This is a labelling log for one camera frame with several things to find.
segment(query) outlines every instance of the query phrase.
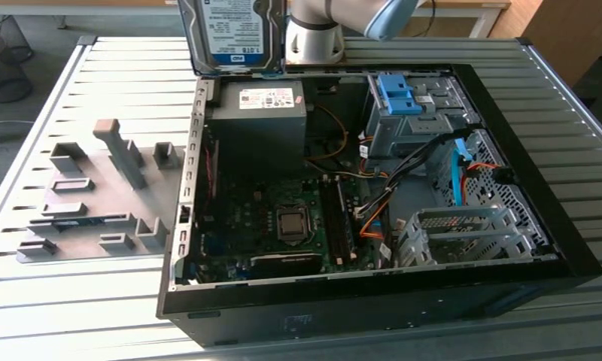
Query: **wd hard drive label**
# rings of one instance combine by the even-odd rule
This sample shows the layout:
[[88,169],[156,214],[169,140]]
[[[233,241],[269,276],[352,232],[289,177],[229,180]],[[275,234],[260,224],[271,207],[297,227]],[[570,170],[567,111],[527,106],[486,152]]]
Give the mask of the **wd hard drive label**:
[[250,63],[263,54],[263,20],[253,1],[204,0],[209,52],[221,63]]
[[242,89],[238,109],[293,108],[292,88]]

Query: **hard drive label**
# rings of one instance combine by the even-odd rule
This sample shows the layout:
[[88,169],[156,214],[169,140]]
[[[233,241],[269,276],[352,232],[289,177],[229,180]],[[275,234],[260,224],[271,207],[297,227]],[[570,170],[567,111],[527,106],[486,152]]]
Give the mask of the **hard drive label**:
[[208,0],[202,3],[209,52],[221,63],[250,63],[263,54],[263,19],[253,0]]

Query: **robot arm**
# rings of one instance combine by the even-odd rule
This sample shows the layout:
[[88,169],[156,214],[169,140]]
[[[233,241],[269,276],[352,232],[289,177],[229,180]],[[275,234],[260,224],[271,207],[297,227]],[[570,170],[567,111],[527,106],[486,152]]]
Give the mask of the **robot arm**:
[[285,35],[287,60],[321,64],[343,57],[341,27],[367,38],[389,40],[425,0],[295,0]]

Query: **metal table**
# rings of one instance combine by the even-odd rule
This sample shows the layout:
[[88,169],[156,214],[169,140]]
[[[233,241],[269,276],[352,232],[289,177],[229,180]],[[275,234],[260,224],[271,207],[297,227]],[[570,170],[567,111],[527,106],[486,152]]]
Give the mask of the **metal table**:
[[[186,141],[196,79],[184,39],[88,40],[0,187],[0,359],[602,359],[602,277],[490,320],[202,350],[154,318],[157,256],[18,264],[14,249],[50,178],[55,142],[90,132],[98,117],[121,119],[121,133],[140,147]],[[602,126],[535,50],[502,40],[349,39],[347,57],[475,66],[602,262]]]

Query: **orange wire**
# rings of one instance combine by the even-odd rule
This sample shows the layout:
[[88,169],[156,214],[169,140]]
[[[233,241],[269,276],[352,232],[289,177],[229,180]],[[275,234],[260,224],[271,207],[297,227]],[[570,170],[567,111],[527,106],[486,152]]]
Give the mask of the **orange wire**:
[[364,235],[365,234],[365,230],[369,227],[369,224],[372,223],[373,219],[376,218],[376,216],[379,215],[379,213],[381,213],[381,209],[388,205],[388,201],[389,199],[387,199],[381,205],[379,205],[377,210],[372,213],[372,217],[369,217],[368,221],[365,222],[365,224],[361,227],[361,230],[359,231],[359,235]]
[[339,119],[339,117],[336,115],[333,115],[333,113],[331,111],[328,111],[328,109],[325,107],[321,107],[319,104],[315,104],[313,107],[321,109],[329,115],[329,117],[332,117],[333,121],[339,125],[339,128],[341,128],[341,135],[343,135],[341,146],[339,147],[339,149],[336,149],[329,154],[324,154],[321,156],[309,156],[308,158],[305,158],[307,160],[321,160],[321,159],[328,159],[328,158],[336,156],[343,151],[343,149],[345,148],[345,145],[348,143],[348,132],[345,130],[345,126],[343,125],[343,122]]
[[379,233],[363,233],[360,236],[367,238],[383,239],[383,235],[380,235]]
[[[360,173],[361,175],[373,175],[373,173],[368,173],[368,172],[365,172],[365,170],[363,169],[363,163],[364,163],[364,162],[365,162],[365,159],[361,158],[361,161],[359,162],[359,173]],[[379,174],[380,174],[381,177],[388,178],[388,174],[387,174],[384,171],[380,171]]]

